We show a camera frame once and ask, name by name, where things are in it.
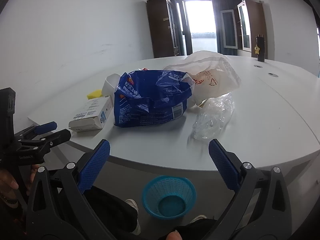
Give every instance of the yellow sponge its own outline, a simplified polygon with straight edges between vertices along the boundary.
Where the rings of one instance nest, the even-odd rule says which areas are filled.
[[[90,93],[89,95],[87,95],[88,99],[100,98],[100,97],[103,97],[103,95],[101,94],[101,89],[95,90],[92,93]]]

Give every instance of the white printed label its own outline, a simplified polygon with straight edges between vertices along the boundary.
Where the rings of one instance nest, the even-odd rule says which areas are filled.
[[[172,114],[173,114],[173,119],[176,119],[183,114],[183,105],[182,102],[180,104],[177,104],[176,106],[172,107]]]

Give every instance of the white table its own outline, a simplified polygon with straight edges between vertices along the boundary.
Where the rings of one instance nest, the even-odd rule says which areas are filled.
[[[320,80],[297,66],[255,58],[227,56],[242,84],[232,92],[235,111],[218,140],[227,151],[255,167],[292,167],[314,160],[320,151]],[[105,77],[138,68],[163,69],[185,58],[142,60],[108,68],[50,98],[29,115],[35,124],[55,121],[68,128],[86,95],[101,89]],[[102,130],[75,133],[69,144],[79,150],[94,149],[102,140],[111,145],[109,161],[160,174],[216,171],[208,144],[194,140],[192,124],[198,107],[177,120],[154,126],[119,128],[111,114]]]

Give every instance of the wooden cabinet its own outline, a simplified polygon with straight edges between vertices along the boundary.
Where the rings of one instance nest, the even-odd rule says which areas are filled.
[[[264,18],[262,3],[244,0],[238,4],[239,21],[236,20],[237,29],[241,29],[242,50],[251,52],[251,57],[257,57],[254,47],[256,46],[256,37],[265,38],[265,58],[268,58],[267,52],[267,29]]]
[[[147,1],[147,13],[155,58],[180,55],[173,6],[175,5],[170,0]]]

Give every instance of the basket rim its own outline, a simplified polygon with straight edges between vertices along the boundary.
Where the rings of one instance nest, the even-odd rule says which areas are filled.
[[[176,215],[176,216],[173,216],[173,217],[164,217],[164,216],[160,216],[154,212],[152,212],[150,210],[150,208],[148,207],[147,205],[147,201],[146,201],[146,194],[147,194],[147,191],[149,190],[149,188],[155,184],[156,182],[158,182],[159,180],[162,180],[162,179],[167,179],[167,178],[173,178],[173,179],[180,179],[180,180],[183,180],[184,182],[186,182],[188,184],[188,186],[190,187],[191,191],[192,191],[192,199],[191,199],[191,203],[190,203],[190,206],[188,208],[186,208],[186,210],[184,212],[182,212],[181,214],[179,215]],[[171,219],[176,219],[176,218],[179,218],[179,217],[182,217],[184,216],[186,213],[188,213],[194,206],[194,204],[196,203],[196,198],[197,198],[197,193],[196,193],[196,189],[195,189],[195,186],[192,184],[192,182],[187,179],[187,178],[182,178],[182,177],[173,177],[173,176],[166,176],[166,175],[160,175],[158,177],[155,177],[154,179],[152,179],[151,181],[149,181],[146,186],[144,187],[143,189],[143,192],[142,192],[142,205],[144,207],[144,209],[153,217],[156,217],[158,219],[161,219],[161,220],[171,220]]]

